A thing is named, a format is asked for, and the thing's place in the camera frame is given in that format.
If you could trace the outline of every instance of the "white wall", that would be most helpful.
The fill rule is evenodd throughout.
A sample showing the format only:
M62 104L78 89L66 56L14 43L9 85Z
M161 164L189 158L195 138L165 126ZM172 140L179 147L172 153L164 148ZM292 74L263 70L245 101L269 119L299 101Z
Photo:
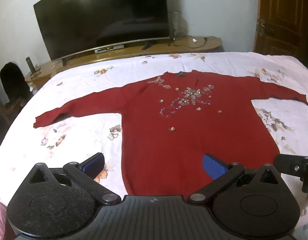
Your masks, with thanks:
M39 0L0 0L0 70L9 61L26 75L25 61L50 60L33 4ZM225 51L252 51L258 0L168 0L169 11L182 11L189 35L222 38ZM7 102L0 82L0 98Z

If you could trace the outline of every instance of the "wooden chair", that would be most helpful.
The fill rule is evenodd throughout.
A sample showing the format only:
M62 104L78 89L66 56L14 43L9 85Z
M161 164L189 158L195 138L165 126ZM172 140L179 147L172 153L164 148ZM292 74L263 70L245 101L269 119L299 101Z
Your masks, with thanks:
M12 114L16 113L16 110L20 110L20 104L22 102L22 98L18 98L13 103L9 104L7 107L2 104L0 101L0 115L3 119L8 123L11 124L13 122L13 117L11 118Z

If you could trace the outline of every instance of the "cable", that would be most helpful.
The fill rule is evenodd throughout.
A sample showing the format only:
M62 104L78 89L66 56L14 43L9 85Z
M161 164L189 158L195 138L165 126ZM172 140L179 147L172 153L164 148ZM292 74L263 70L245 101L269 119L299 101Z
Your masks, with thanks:
M207 40L208 40L210 37L214 37L214 36L204 37L204 43L203 43L201 46L197 46L197 47L189 47L189 46L186 46L186 45L176 45L176 44L175 44L175 39L173 39L173 44L174 44L175 47L187 47L187 48L189 48L189 49L198 49L198 48L200 48L200 47L205 46L206 43L207 43Z

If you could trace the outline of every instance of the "flower pattern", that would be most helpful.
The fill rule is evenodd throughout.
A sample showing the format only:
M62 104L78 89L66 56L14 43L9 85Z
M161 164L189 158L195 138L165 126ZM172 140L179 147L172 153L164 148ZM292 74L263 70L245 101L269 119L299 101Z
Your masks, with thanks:
M109 172L114 171L115 165L112 165L110 161L106 162L104 165L104 169L96 176L94 179L97 183L101 181L101 179L107 179L107 176L109 175Z
M268 112L263 108L255 108L255 110L258 116L263 120L263 123L265 124L267 130L272 129L274 132L277 132L278 130L288 130L291 132L294 131L291 127L285 125L285 123L282 122L280 119L273 117L272 112Z
M109 138L111 141L113 141L115 138L118 137L118 134L121 131L122 131L121 125L116 125L116 126L110 128L111 133L109 134L109 136L107 136L107 138Z
M297 155L296 152L288 144L284 145L284 150L287 154Z
M163 88L170 89L171 88L170 85L163 85L164 81L165 81L164 79L161 79L161 76L158 76L153 81L148 81L148 83L157 83L159 86L162 86Z
M182 57L182 56L179 55L179 54L169 54L169 56L172 57L173 59L177 59L177 58Z
M203 62L205 62L205 54L203 53L191 53L189 57L194 57L194 60L200 58Z
M276 70L277 73L272 73L270 70L262 68L261 70L255 69L254 72L250 73L255 76L259 77L262 81L265 82L274 82L278 84L282 82L283 78L286 76L285 73L279 69Z
M101 70L96 70L96 71L94 71L94 75L96 75L97 77L99 77L99 76L102 75L102 74L106 74L106 72L107 72L108 70L112 69L112 68L114 68L114 67L113 67L113 66L110 66L110 67L108 67L108 68L103 68L103 69L101 69Z
M209 93L211 93L211 90L213 88L213 85L208 85L207 87L204 87L203 90L194 90L190 87L187 87L183 92L179 94L181 97L178 97L173 100L170 106L163 107L159 113L165 118L170 118L171 114L175 114L176 111L181 109L183 106L187 106L190 104L195 106L197 102L205 105L211 105L211 101L202 101L201 97L202 95L208 95Z
M55 143L56 147L57 147L58 145L61 144L61 142L65 139L65 136L66 136L66 134L63 134L63 135L59 138L59 140Z
M46 136L44 136L44 139L41 140L41 145L44 146L47 144L47 142L48 142L48 139L46 138Z

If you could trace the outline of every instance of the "curved television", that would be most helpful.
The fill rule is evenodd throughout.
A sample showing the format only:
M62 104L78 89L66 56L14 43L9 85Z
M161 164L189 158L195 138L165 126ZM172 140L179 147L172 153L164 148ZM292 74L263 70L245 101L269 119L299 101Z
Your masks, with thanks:
M169 37L166 0L41 0L34 10L51 60Z

